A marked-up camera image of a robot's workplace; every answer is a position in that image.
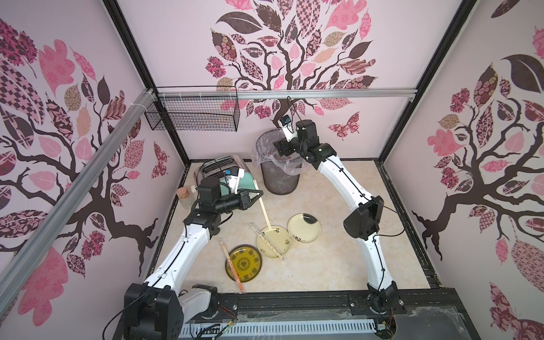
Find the bare wooden chopsticks pair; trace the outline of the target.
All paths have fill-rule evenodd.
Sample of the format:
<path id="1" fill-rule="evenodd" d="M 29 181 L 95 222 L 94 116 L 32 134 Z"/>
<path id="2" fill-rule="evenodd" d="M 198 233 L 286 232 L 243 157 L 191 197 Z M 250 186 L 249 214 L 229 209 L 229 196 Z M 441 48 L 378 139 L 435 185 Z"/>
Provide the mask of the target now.
<path id="1" fill-rule="evenodd" d="M 257 191 L 259 191 L 259 186 L 258 186 L 258 184 L 257 184 L 257 182 L 256 182 L 255 179 L 253 179 L 253 183 L 254 183 L 255 189 L 256 189 Z M 261 197 L 259 198 L 259 203 L 260 203 L 260 206 L 261 206 L 261 208 L 262 208 L 262 212 L 263 212 L 263 216 L 264 216 L 265 221 L 266 221 L 267 228 L 268 228 L 268 230 L 272 230 L 272 226 L 271 226 L 271 223 L 270 223 L 270 220 L 269 220 L 269 216 L 268 216 L 268 214 L 267 214 L 267 212 L 266 212 L 266 208 L 265 208 L 264 202 L 263 202 L 263 200 L 262 200 L 263 196 L 261 196 Z"/>

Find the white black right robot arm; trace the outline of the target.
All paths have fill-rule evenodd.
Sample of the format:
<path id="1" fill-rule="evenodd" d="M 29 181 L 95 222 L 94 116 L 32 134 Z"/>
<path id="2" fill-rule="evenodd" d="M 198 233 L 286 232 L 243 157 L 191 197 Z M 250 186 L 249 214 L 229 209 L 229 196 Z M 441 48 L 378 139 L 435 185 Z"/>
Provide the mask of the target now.
<path id="1" fill-rule="evenodd" d="M 284 137 L 273 143 L 281 156 L 294 153 L 324 175 L 346 201 L 350 214 L 344 220 L 346 233 L 354 238 L 364 253 L 368 276 L 368 305 L 374 313 L 385 314 L 399 297 L 381 248 L 381 221 L 384 200 L 365 190 L 350 174 L 334 148 L 321 143 L 316 124 L 312 120 L 293 123 L 285 115 L 279 120 Z"/>

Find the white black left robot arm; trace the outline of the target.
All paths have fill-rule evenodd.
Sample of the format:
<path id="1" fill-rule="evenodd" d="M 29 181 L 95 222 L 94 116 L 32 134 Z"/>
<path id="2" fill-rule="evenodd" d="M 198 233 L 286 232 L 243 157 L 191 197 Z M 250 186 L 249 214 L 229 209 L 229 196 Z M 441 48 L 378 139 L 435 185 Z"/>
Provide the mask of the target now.
<path id="1" fill-rule="evenodd" d="M 185 323 L 217 310 L 217 288 L 196 285 L 182 293 L 182 284 L 200 252 L 220 232 L 222 215 L 245 211 L 263 196 L 259 189 L 239 188 L 238 182 L 229 175 L 227 181 L 207 177 L 197 185 L 197 199 L 174 248 L 143 283 L 133 283 L 126 291 L 120 313 L 124 339 L 178 339 Z"/>

